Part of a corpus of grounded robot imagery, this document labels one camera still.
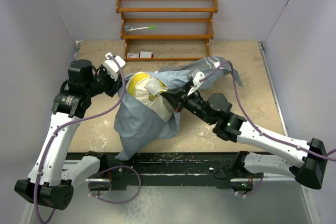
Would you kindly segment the cream yellow pillow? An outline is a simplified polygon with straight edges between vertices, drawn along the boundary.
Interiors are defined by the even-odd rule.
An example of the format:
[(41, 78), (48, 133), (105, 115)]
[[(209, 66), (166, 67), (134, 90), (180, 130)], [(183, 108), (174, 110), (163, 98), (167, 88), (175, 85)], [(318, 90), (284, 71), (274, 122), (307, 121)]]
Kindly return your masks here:
[(154, 111), (164, 122), (173, 115), (173, 107), (161, 96), (167, 91), (159, 79), (146, 72), (137, 72), (127, 83), (128, 93)]

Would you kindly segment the grey striped pillowcase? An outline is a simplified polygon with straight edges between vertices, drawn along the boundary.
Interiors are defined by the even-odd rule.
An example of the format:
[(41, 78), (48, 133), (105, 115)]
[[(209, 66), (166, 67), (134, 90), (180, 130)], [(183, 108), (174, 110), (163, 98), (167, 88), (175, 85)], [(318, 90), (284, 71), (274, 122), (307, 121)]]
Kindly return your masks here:
[[(199, 69), (209, 77), (200, 86), (201, 90), (212, 87), (217, 79), (231, 72), (231, 67), (225, 63), (225, 58), (216, 56), (206, 57), (178, 67), (165, 66), (155, 72), (139, 72), (146, 72), (156, 77), (170, 90), (185, 85), (188, 81), (188, 74), (195, 69)], [(169, 121), (164, 122), (154, 111), (128, 93), (127, 83), (134, 74), (125, 77), (125, 91), (118, 90), (118, 94), (123, 95), (123, 98), (114, 119), (114, 129), (119, 134), (123, 147), (117, 155), (117, 159), (121, 161), (129, 160), (136, 152), (157, 138), (174, 137), (180, 125), (179, 113), (173, 111)]]

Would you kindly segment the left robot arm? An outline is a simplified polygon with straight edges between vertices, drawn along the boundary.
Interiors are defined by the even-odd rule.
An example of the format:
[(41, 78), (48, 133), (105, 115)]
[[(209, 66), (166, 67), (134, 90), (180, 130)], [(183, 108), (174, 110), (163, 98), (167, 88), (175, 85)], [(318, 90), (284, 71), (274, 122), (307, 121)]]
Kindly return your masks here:
[(90, 60), (75, 60), (68, 68), (68, 79), (54, 98), (49, 130), (39, 157), (26, 179), (16, 182), (14, 191), (35, 206), (64, 210), (74, 189), (88, 177), (104, 177), (108, 172), (106, 155), (89, 152), (67, 170), (64, 163), (81, 122), (91, 106), (91, 99), (105, 93), (113, 97), (125, 84), (120, 56), (106, 55), (95, 68)]

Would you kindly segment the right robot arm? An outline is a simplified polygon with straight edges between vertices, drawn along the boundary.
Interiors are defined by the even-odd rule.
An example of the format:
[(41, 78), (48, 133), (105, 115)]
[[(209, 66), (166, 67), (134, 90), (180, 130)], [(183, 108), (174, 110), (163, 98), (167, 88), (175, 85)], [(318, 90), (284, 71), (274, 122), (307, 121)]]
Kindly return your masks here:
[(204, 100), (199, 91), (189, 93), (188, 85), (163, 92), (161, 96), (176, 112), (186, 109), (209, 125), (213, 133), (224, 141), (241, 143), (260, 148), (266, 154), (240, 153), (234, 164), (238, 177), (248, 174), (270, 173), (294, 178), (299, 184), (311, 189), (321, 189), (327, 166), (324, 143), (290, 138), (267, 130), (231, 111), (222, 93), (212, 94)]

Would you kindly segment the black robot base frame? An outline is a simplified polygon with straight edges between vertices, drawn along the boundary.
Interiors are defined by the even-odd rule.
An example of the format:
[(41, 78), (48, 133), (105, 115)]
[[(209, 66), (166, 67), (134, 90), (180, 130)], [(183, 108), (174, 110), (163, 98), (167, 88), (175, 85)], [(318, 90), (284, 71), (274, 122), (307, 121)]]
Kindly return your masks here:
[(247, 152), (166, 152), (137, 153), (128, 161), (116, 160), (116, 153), (106, 153), (109, 173), (91, 177), (90, 183), (125, 190), (128, 186), (216, 187), (251, 191), (262, 178), (243, 168)]

